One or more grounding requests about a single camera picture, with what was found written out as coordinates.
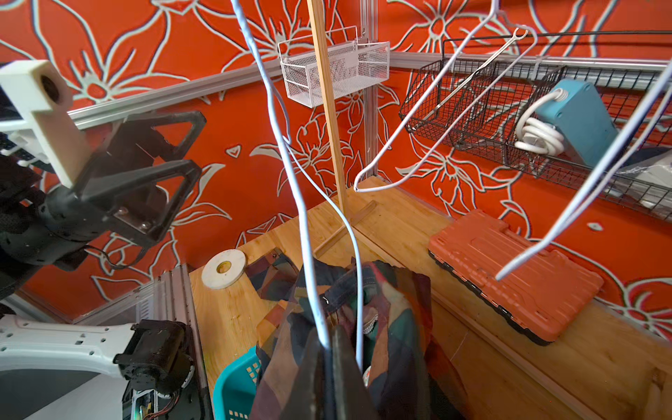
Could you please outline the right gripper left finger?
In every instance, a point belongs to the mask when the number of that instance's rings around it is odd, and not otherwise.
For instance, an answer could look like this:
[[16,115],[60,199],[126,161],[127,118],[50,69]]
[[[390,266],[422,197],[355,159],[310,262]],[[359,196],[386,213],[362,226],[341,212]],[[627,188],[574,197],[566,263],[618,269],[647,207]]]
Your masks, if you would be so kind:
[[327,419],[326,350],[310,335],[304,357],[280,419]]

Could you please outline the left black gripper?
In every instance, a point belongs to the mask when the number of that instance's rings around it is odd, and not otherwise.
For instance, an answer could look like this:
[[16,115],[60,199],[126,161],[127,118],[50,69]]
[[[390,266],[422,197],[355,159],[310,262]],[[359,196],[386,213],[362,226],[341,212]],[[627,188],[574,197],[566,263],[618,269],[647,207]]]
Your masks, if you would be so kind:
[[[47,196],[47,226],[77,242],[111,231],[145,249],[157,245],[201,176],[185,156],[206,121],[199,111],[129,117],[73,188]],[[187,134],[178,143],[160,131],[180,125]]]

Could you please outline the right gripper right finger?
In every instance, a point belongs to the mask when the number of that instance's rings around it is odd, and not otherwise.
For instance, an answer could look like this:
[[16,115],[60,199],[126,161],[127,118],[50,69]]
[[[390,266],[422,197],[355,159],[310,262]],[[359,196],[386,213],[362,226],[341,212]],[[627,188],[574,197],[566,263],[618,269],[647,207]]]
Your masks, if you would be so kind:
[[332,329],[327,351],[327,406],[328,419],[379,418],[342,325]]

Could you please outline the dark plaid shirt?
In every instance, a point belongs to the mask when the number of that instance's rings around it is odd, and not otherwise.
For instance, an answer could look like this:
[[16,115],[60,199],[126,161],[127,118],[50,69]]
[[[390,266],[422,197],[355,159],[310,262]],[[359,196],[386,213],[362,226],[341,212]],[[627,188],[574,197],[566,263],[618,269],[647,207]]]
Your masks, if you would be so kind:
[[[317,289],[330,328],[350,346],[363,331],[366,390],[381,419],[467,419],[460,375],[432,334],[432,280],[383,261],[343,268],[317,261]],[[304,272],[280,250],[246,269],[261,299],[274,307],[257,326],[261,370],[253,419],[278,419],[290,399],[315,329]]]

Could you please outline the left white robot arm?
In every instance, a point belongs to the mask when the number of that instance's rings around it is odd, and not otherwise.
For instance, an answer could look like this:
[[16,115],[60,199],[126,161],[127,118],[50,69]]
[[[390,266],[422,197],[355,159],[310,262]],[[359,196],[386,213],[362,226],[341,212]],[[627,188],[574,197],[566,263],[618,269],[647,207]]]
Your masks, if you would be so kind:
[[161,272],[208,257],[206,117],[136,115],[108,134],[70,188],[42,187],[13,157],[1,163],[1,296],[27,299],[59,327],[90,323]]

